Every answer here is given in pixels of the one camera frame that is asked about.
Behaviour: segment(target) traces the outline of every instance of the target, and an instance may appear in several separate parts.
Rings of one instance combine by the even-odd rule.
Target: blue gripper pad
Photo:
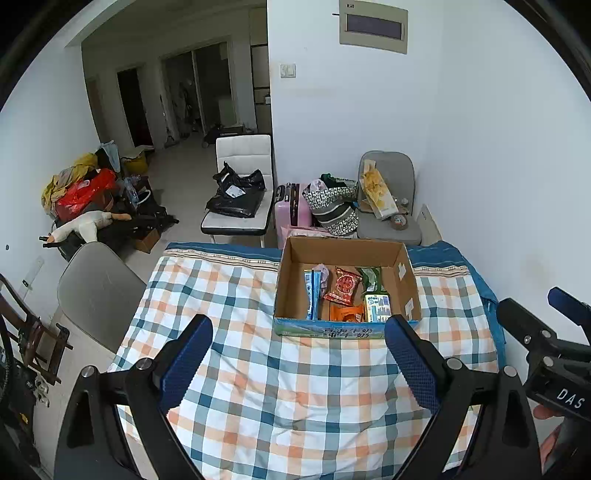
[[[583,328],[591,327],[591,309],[564,290],[554,287],[548,292],[548,303],[562,315]]]
[[[408,328],[416,337],[415,340],[420,340],[412,328],[410,326]],[[384,336],[386,345],[417,399],[417,403],[423,408],[429,409],[431,415],[435,415],[439,409],[437,380],[417,350],[415,343],[394,317],[390,317],[386,322]]]
[[[196,321],[196,318],[193,319],[187,329]],[[160,409],[163,412],[168,412],[171,408],[180,405],[199,365],[211,347],[212,340],[212,321],[206,316],[200,319],[194,332],[188,338],[181,334],[177,340],[172,340],[173,342],[184,342],[184,345],[181,345],[180,351],[160,381]]]

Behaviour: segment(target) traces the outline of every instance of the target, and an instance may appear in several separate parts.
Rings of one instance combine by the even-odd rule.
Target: patterned bag
[[[335,179],[345,182],[346,187],[310,191],[308,185],[302,195],[320,224],[331,235],[348,236],[357,230],[357,212],[350,203],[357,201],[357,181]]]

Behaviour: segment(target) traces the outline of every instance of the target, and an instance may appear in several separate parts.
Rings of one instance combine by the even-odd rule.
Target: orange package
[[[365,322],[364,312],[363,303],[356,307],[339,307],[334,303],[330,304],[330,320],[333,322]]]

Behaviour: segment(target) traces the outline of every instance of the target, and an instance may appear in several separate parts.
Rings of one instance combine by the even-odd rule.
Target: blue package
[[[312,302],[312,272],[313,270],[304,270],[306,292],[308,293],[308,313],[306,313],[306,320],[312,319],[312,309],[314,307],[314,302]]]
[[[318,270],[304,270],[306,292],[308,293],[308,313],[306,320],[318,320],[318,302],[320,299],[320,283],[322,273]]]

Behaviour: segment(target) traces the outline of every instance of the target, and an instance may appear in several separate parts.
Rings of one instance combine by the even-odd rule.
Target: bed
[[[504,341],[486,283],[445,242],[408,251],[423,313],[417,333],[443,356],[497,371]],[[155,357],[203,313],[213,345],[168,419],[205,478],[392,478],[429,411],[382,340],[274,334],[280,257],[269,248],[169,244],[109,370]],[[139,441],[128,408],[119,414]],[[446,468],[461,462],[476,417],[469,411]]]

